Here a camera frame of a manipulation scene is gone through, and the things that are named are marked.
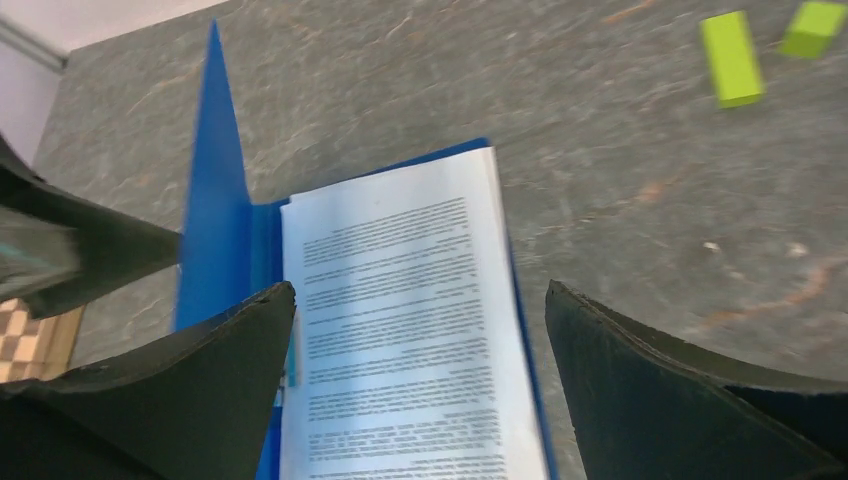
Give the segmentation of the wooden chessboard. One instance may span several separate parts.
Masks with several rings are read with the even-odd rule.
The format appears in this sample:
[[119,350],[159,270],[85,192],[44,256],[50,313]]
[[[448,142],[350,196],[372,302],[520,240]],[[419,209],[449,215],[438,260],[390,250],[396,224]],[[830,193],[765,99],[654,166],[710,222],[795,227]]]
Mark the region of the wooden chessboard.
[[33,319],[20,299],[1,303],[1,382],[49,380],[69,368],[84,307]]

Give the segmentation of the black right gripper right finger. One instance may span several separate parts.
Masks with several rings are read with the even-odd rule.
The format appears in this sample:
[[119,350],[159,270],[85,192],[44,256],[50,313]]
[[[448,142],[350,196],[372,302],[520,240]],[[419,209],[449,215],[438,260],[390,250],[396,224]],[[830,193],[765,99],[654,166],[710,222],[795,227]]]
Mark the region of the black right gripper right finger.
[[551,281],[545,321],[591,479],[843,479],[847,385],[709,351]]

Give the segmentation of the white printed paper stack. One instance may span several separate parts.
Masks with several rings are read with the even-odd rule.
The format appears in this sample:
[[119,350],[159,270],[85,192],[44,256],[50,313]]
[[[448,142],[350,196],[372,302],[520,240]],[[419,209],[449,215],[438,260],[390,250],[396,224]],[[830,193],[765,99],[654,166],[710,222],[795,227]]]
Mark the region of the white printed paper stack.
[[553,479],[494,148],[296,194],[282,479]]

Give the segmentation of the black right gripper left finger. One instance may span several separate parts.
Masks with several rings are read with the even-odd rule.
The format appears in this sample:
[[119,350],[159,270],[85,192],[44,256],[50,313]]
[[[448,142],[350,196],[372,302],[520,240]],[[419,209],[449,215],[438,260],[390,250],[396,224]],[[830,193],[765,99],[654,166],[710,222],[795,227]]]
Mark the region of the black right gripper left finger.
[[295,314],[287,282],[126,353],[1,387],[5,479],[251,479]]

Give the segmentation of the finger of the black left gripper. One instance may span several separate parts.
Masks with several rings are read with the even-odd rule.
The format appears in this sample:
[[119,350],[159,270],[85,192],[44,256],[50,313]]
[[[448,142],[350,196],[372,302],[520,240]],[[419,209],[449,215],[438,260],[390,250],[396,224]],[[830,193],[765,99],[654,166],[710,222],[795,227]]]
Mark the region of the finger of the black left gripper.
[[1,298],[53,317],[176,264],[179,233],[38,176],[1,145]]

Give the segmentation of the blue plastic folder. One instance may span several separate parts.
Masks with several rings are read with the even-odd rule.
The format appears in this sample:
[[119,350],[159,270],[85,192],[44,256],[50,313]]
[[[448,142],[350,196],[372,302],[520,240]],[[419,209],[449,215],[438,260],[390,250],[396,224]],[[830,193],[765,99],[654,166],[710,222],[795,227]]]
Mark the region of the blue plastic folder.
[[[416,165],[444,163],[443,159],[467,152],[491,153],[494,149],[486,138],[476,138],[458,145],[373,170],[354,177],[384,175],[393,170],[411,172]],[[268,204],[251,201],[239,138],[225,57],[216,21],[210,24],[203,79],[199,90],[196,135],[190,168],[184,238],[180,247],[179,286],[174,329],[181,330],[200,323],[224,306],[234,306],[248,293],[255,294],[283,278],[282,207],[291,198]],[[549,429],[533,366],[529,333],[513,255],[506,240],[517,315],[524,352],[524,367],[535,402],[533,423],[541,435],[544,458],[539,479],[558,479]],[[255,469],[255,479],[296,479],[282,473],[283,446],[288,434],[281,433],[284,387],[278,388],[269,427]]]

